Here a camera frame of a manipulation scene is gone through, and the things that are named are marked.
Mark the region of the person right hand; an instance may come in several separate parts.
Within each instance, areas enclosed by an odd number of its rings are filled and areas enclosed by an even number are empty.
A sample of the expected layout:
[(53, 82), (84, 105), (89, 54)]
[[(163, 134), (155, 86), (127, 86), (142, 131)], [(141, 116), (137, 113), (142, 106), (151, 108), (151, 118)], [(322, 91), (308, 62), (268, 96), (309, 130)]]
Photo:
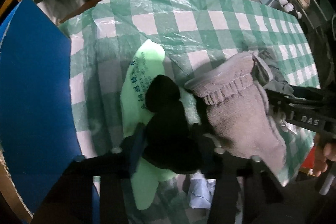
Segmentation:
[(320, 176), (328, 169), (327, 160), (335, 161), (336, 146), (332, 143), (327, 143), (323, 148), (319, 145), (320, 135), (316, 134), (314, 137), (315, 154), (314, 154), (314, 166), (313, 174)]

